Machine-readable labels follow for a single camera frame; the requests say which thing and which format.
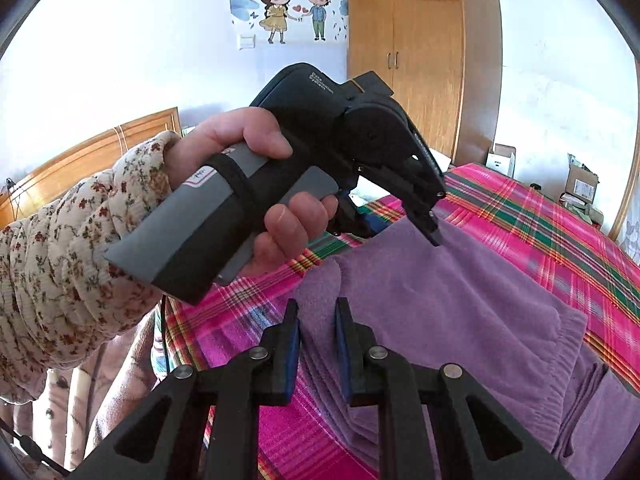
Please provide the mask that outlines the left floral sleeve forearm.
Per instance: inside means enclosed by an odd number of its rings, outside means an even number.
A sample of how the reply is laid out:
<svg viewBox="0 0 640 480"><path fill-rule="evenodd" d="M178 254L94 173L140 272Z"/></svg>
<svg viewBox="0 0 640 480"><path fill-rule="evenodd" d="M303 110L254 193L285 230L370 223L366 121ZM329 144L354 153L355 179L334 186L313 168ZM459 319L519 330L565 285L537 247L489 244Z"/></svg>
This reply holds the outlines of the left floral sleeve forearm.
<svg viewBox="0 0 640 480"><path fill-rule="evenodd" d="M136 326L160 291L107 262L104 252L169 195L164 155L178 136L138 144L110 169L1 231L1 397L25 404L51 368L78 367Z"/></svg>

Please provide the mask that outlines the person's left hand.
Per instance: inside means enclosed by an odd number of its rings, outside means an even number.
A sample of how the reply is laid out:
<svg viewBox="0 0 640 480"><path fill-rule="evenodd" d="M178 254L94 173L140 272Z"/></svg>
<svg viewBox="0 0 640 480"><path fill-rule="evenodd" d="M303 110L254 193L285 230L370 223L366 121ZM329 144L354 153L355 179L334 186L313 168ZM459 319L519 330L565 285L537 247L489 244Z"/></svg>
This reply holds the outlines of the person's left hand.
<svg viewBox="0 0 640 480"><path fill-rule="evenodd" d="M253 152L273 159L293 154L277 119L268 110L232 110L207 118L185 138L165 148L164 173L170 187L178 188L206 159L237 143L245 143ZM242 274L262 275L299 257L326 230L337 206L333 195L317 200L306 192L294 195L286 205L272 206L265 215L265 231L255 238L253 259Z"/></svg>

